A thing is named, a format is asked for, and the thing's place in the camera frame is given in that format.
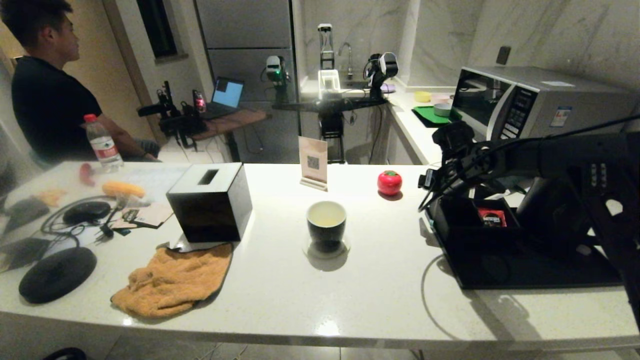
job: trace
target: gray refrigerator door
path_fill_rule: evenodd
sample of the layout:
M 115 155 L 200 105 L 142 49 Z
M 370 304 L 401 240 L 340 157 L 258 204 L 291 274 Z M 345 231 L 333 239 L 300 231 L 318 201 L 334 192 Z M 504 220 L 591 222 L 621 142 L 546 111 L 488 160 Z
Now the gray refrigerator door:
M 208 49 L 291 47 L 289 0 L 196 0 Z
M 296 84 L 298 84 L 294 67 L 293 53 L 290 49 L 240 49 L 209 50 L 209 61 L 213 74 L 226 78 L 244 81 L 244 89 L 240 101 L 274 101 L 275 90 L 266 75 L 260 73 L 271 55 L 283 56 L 291 82 L 287 87 L 290 102 L 296 101 Z
M 271 109 L 270 102 L 242 102 L 242 108 L 262 110 L 271 118 L 234 131 L 243 163 L 297 164 L 298 112 Z

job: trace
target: black cup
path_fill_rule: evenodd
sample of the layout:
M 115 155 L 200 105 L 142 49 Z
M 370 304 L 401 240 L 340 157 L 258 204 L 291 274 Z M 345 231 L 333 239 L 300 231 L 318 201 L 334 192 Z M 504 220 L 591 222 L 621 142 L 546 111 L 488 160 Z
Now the black cup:
M 347 212 L 337 202 L 317 202 L 307 210 L 312 246 L 319 252 L 334 252 L 340 248 L 346 223 Z

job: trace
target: red packet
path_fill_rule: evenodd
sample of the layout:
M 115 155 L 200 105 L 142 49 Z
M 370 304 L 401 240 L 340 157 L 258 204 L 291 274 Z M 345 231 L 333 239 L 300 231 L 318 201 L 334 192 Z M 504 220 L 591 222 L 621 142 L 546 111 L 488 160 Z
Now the red packet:
M 478 208 L 478 215 L 485 227 L 507 227 L 503 210 Z

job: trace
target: microwave control panel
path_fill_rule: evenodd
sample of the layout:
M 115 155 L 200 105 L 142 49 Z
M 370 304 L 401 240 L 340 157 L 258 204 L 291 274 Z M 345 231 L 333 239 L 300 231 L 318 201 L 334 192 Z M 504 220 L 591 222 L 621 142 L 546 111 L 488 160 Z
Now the microwave control panel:
M 502 127 L 501 139 L 519 138 L 529 112 L 533 107 L 538 93 L 516 87 L 511 106 L 507 112 L 507 119 Z

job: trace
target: laptop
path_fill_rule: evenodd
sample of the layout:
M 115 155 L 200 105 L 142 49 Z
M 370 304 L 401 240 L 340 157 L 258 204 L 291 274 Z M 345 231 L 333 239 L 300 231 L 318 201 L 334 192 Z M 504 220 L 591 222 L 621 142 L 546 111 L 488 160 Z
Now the laptop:
M 215 119 L 238 111 L 243 87 L 244 81 L 219 76 L 211 102 L 207 103 L 207 111 L 200 116 L 205 119 Z

